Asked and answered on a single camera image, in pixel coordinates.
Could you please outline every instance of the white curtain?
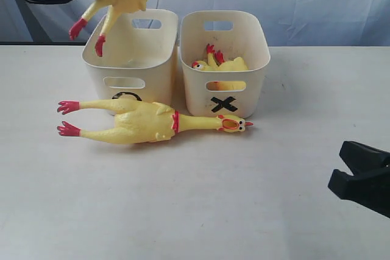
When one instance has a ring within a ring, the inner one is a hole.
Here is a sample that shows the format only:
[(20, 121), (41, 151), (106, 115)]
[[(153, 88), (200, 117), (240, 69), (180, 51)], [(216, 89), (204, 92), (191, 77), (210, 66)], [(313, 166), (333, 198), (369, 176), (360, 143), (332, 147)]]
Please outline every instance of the white curtain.
[[(2, 0), (0, 41), (30, 40), (15, 5)], [(69, 41), (68, 30), (93, 0), (66, 5), (29, 5), (52, 41)], [(271, 46), (387, 46), (390, 0), (149, 0), (148, 7), (172, 10), (180, 19), (196, 10), (244, 10), (257, 16)], [(105, 10), (80, 34), (89, 37)]]

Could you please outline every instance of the rubber chicken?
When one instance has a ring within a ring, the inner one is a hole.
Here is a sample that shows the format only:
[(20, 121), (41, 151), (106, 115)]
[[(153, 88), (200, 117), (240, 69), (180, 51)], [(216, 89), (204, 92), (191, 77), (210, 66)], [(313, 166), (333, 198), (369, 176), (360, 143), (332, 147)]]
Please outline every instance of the rubber chicken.
[(196, 129), (243, 132), (246, 126), (253, 125), (233, 115), (219, 115), (215, 118), (186, 116), (158, 102), (132, 99), (62, 101), (59, 105), (57, 112), (62, 114), (87, 108), (114, 111), (115, 126), (112, 129), (81, 130), (65, 121), (62, 122), (63, 126), (57, 127), (61, 136), (78, 136), (112, 144), (166, 141), (180, 132)]
[(92, 17), (103, 7), (108, 6), (108, 12), (104, 21), (100, 36), (95, 44), (95, 51), (99, 57), (103, 56), (103, 44), (105, 37), (122, 13), (134, 13), (139, 10), (146, 10), (147, 0), (95, 0), (84, 12), (80, 20), (76, 22), (69, 31), (71, 40), (76, 39), (80, 31), (87, 25)]
[[(225, 61), (221, 51), (215, 53), (214, 45), (207, 44), (207, 63), (199, 60), (192, 64), (192, 68), (200, 71), (247, 71), (249, 70), (244, 59), (237, 57), (234, 60)], [(214, 82), (210, 90), (215, 91), (239, 91), (245, 89), (245, 82)]]

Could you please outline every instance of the white table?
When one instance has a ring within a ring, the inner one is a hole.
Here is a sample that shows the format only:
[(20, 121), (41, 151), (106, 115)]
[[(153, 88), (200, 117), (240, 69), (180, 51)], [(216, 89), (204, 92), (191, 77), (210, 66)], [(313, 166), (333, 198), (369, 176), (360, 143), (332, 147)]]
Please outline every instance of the white table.
[(251, 130), (134, 147), (58, 135), (113, 122), (56, 112), (97, 98), (81, 52), (0, 47), (0, 259), (388, 259), (390, 220), (327, 184), (344, 140), (390, 149), (389, 48), (271, 48)]

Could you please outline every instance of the white plastic basket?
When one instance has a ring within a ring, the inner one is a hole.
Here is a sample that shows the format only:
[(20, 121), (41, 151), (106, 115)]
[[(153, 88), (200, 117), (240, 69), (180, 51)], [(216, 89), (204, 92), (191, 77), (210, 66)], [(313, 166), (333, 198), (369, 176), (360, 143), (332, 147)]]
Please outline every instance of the white plastic basket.
[[(121, 15), (106, 36), (103, 56), (98, 57), (94, 46), (104, 19), (82, 54), (99, 98), (136, 97), (170, 105), (177, 66), (178, 16), (160, 9)], [(147, 26), (139, 28), (139, 23)]]
[[(206, 30), (212, 22), (214, 30)], [(230, 30), (216, 30), (219, 23), (230, 22)], [(206, 58), (206, 45), (221, 50), (225, 60), (242, 57), (249, 70), (240, 72), (198, 71), (191, 67), (194, 61)], [(256, 110), (266, 65), (271, 59), (263, 29), (257, 18), (240, 11), (194, 12), (182, 21), (180, 30), (180, 61), (183, 67), (186, 104), (194, 116), (234, 114), (241, 118)], [(243, 81), (241, 91), (211, 91), (207, 83)]]

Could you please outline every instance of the rubber chicken head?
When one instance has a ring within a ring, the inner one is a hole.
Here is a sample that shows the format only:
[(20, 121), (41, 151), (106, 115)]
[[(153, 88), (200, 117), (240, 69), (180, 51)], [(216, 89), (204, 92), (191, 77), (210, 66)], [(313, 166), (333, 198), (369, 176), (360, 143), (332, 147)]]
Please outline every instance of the rubber chicken head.
[(244, 132), (247, 126), (253, 125), (253, 123), (246, 122), (244, 119), (234, 115), (219, 115), (218, 118), (222, 122), (222, 127), (219, 130), (229, 133)]
[(191, 67), (199, 71), (214, 71), (213, 68), (204, 61), (195, 61)]

